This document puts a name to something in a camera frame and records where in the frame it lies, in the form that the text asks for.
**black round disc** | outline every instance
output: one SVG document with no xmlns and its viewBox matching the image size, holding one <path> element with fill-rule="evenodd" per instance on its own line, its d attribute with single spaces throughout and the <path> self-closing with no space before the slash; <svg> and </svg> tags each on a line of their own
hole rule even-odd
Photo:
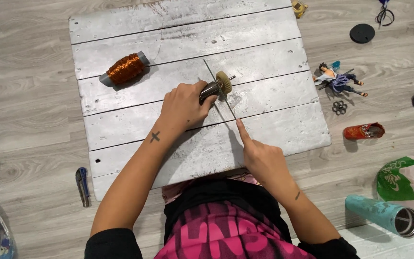
<svg viewBox="0 0 414 259">
<path fill-rule="evenodd" d="M 375 29 L 368 24 L 358 24 L 351 29 L 349 36 L 356 43 L 367 43 L 375 37 Z"/>
</svg>

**action figure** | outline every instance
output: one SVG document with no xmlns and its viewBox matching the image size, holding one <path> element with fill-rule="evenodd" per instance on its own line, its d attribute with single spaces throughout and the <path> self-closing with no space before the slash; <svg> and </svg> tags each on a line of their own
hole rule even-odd
<svg viewBox="0 0 414 259">
<path fill-rule="evenodd" d="M 326 63 L 321 63 L 319 65 L 319 70 L 322 72 L 322 75 L 317 78 L 312 77 L 316 85 L 320 85 L 323 82 L 325 82 L 326 84 L 328 84 L 328 86 L 330 87 L 332 91 L 338 94 L 341 93 L 342 91 L 348 91 L 348 92 L 359 94 L 363 97 L 366 97 L 368 95 L 367 93 L 361 93 L 361 92 L 355 91 L 354 88 L 346 85 L 349 82 L 349 80 L 353 80 L 354 84 L 356 85 L 363 85 L 363 82 L 356 79 L 356 75 L 337 74 L 333 69 L 328 68 L 328 65 Z"/>
</svg>

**tattoo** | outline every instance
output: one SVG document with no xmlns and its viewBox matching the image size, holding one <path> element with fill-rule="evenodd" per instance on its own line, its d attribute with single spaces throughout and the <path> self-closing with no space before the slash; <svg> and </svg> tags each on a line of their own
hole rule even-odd
<svg viewBox="0 0 414 259">
<path fill-rule="evenodd" d="M 156 140 L 157 142 L 159 142 L 159 138 L 157 137 L 157 135 L 160 133 L 160 131 L 158 131 L 156 134 L 154 134 L 153 132 L 151 132 L 151 140 L 149 141 L 150 143 L 153 142 L 153 140 Z"/>
</svg>

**gray spool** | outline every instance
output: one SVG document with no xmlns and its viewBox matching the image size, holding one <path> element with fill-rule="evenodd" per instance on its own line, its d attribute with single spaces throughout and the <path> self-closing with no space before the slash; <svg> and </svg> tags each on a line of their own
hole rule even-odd
<svg viewBox="0 0 414 259">
<path fill-rule="evenodd" d="M 143 54 L 143 51 L 139 51 L 137 53 L 137 56 L 145 66 L 148 66 L 150 64 L 150 61 L 146 58 L 145 54 Z M 99 76 L 98 79 L 100 82 L 102 82 L 102 84 L 108 87 L 115 87 L 115 83 L 113 83 L 106 72 L 103 75 Z"/>
</svg>

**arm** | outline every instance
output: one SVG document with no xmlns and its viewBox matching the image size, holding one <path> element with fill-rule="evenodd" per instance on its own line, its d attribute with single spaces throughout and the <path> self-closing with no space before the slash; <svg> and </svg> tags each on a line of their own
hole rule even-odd
<svg viewBox="0 0 414 259">
<path fill-rule="evenodd" d="M 207 117 L 217 99 L 210 96 L 199 105 L 206 85 L 205 81 L 182 83 L 166 94 L 158 120 L 100 203 L 91 236 L 113 228 L 133 228 L 167 151 L 183 132 Z"/>
<path fill-rule="evenodd" d="M 341 236 L 322 212 L 299 189 L 288 171 L 282 149 L 252 140 L 240 119 L 236 121 L 244 144 L 247 169 L 285 208 L 300 241 L 325 243 Z"/>
</svg>

